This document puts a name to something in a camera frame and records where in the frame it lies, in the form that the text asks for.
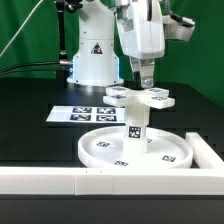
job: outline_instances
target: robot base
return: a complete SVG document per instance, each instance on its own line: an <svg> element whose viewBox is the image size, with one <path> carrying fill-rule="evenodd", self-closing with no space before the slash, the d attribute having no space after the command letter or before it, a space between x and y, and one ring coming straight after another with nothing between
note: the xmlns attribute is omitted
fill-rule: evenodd
<svg viewBox="0 0 224 224"><path fill-rule="evenodd" d="M78 142L79 159L92 168L189 168L192 164L191 148L177 135L146 128L147 152L127 155L123 152L124 133L125 126L116 126L83 135Z"/></svg>
<svg viewBox="0 0 224 224"><path fill-rule="evenodd" d="M111 86L94 86L94 85L80 85L73 82L67 82L67 87L69 89L83 91L87 93L105 93L106 88L113 87L113 86L123 86L123 83L121 84L114 84Z"/></svg>

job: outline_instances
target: white plastic part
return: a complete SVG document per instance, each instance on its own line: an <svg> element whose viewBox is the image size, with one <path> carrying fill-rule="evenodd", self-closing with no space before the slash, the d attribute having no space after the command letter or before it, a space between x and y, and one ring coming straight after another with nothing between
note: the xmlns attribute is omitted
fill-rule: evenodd
<svg viewBox="0 0 224 224"><path fill-rule="evenodd" d="M1 167L0 194L224 195L224 167L200 136L187 133L213 169L95 169Z"/></svg>
<svg viewBox="0 0 224 224"><path fill-rule="evenodd" d="M160 88L135 91L115 86L107 88L106 93L108 96L104 96L104 103L125 106L126 128L119 146L123 148L123 153L126 156L130 154L130 157L147 153L146 126L149 124L150 107L161 109L173 106L175 100L168 98L169 91Z"/></svg>
<svg viewBox="0 0 224 224"><path fill-rule="evenodd" d="M132 2L128 20L117 19L121 47L125 55L138 59L153 59L164 54L164 31L160 4L152 0L152 20L148 21L149 1Z"/></svg>
<svg viewBox="0 0 224 224"><path fill-rule="evenodd" d="M114 15L100 0L82 2L79 10L79 51L73 58L69 83L111 86L119 78L119 59L114 53Z"/></svg>
<svg viewBox="0 0 224 224"><path fill-rule="evenodd" d="M224 162L213 149L198 135L187 133L186 141L194 152L194 160L200 168L224 169Z"/></svg>
<svg viewBox="0 0 224 224"><path fill-rule="evenodd" d="M169 132L147 128L147 151L138 140L124 147L125 126L97 129L83 135L78 142L78 156L89 168L162 169L189 168L193 152L184 139Z"/></svg>
<svg viewBox="0 0 224 224"><path fill-rule="evenodd" d="M1 167L0 194L74 194L74 169Z"/></svg>

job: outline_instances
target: black cable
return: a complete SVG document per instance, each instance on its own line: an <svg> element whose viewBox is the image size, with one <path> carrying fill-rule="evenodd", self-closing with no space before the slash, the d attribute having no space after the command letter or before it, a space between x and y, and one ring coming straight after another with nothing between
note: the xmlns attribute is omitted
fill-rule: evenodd
<svg viewBox="0 0 224 224"><path fill-rule="evenodd" d="M16 70L16 71L9 71L9 72L1 72L0 76L12 74L12 73L24 73L24 72L48 72L48 71L69 71L69 69L63 69L63 68L49 68L49 69L29 69L29 70Z"/></svg>
<svg viewBox="0 0 224 224"><path fill-rule="evenodd" d="M32 62L32 63L26 63L26 64L18 64L18 65L13 65L8 68L5 68L0 71L1 73L8 72L10 70L14 70L16 68L24 68L24 67L30 67L30 66L44 66L44 65L60 65L58 61L48 61L48 62Z"/></svg>
<svg viewBox="0 0 224 224"><path fill-rule="evenodd" d="M183 17L175 14L171 9L170 9L170 0L163 0L163 3L165 5L165 9L166 9L166 13L170 16L171 19L173 19L174 21L176 21L177 23L181 24L182 26L185 27L193 27L194 25L185 21L183 19Z"/></svg>

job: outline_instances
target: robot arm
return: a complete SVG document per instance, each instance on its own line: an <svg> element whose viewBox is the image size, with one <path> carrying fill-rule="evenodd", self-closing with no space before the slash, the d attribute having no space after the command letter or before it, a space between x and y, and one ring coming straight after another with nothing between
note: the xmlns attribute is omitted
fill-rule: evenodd
<svg viewBox="0 0 224 224"><path fill-rule="evenodd" d="M116 14L123 53L130 57L134 78L140 74L144 89L153 87L154 60L164 55L164 40L188 41L194 30L191 19L174 14L169 0L163 1L166 17L161 12L161 0L111 0L109 4Z"/></svg>

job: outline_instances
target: green backdrop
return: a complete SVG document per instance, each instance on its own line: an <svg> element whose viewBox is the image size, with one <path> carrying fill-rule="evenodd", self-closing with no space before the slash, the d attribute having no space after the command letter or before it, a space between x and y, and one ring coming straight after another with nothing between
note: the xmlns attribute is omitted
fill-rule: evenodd
<svg viewBox="0 0 224 224"><path fill-rule="evenodd" d="M39 0L0 0L0 52ZM155 80L191 85L224 109L224 1L171 0L177 14L193 18L196 29L190 42L166 41L166 53L156 60ZM66 13L66 45L70 58L78 51L78 18ZM53 0L45 0L20 35L0 58L7 66L58 59L57 11ZM128 58L122 54L117 33L115 52L121 60L121 77L131 79ZM54 72L16 74L55 78Z"/></svg>

